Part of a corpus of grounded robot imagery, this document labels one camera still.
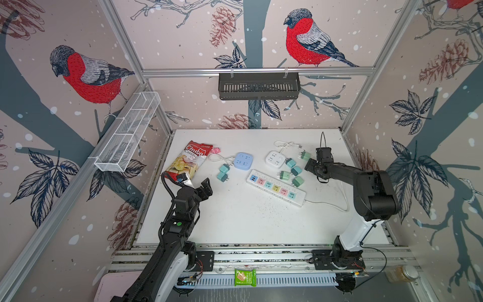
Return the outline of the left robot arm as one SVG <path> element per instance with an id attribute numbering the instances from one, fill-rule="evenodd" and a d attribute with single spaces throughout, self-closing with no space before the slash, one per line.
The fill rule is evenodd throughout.
<path id="1" fill-rule="evenodd" d="M 197 188 L 174 180 L 168 172 L 160 179 L 171 206 L 158 230 L 159 244 L 136 281 L 112 301 L 166 301 L 181 273 L 196 264 L 196 244 L 189 237 L 201 215 L 200 203 L 213 195 L 210 179 Z"/>

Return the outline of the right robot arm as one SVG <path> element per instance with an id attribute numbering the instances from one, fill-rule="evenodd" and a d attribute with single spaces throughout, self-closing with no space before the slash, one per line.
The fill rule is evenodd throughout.
<path id="1" fill-rule="evenodd" d="M 335 162 L 329 147 L 317 148 L 316 158 L 308 160 L 305 170 L 325 181 L 335 179 L 353 187 L 356 214 L 336 237 L 331 255 L 334 265 L 348 266 L 361 257 L 364 241 L 377 223 L 400 211 L 390 176 L 386 171 L 364 171 Z"/>

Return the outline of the white multicolour power strip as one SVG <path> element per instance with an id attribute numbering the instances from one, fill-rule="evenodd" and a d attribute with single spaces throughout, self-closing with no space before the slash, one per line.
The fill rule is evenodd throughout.
<path id="1" fill-rule="evenodd" d="M 246 183 L 294 206 L 302 207 L 306 201 L 304 191 L 255 169 L 249 172 Z"/>

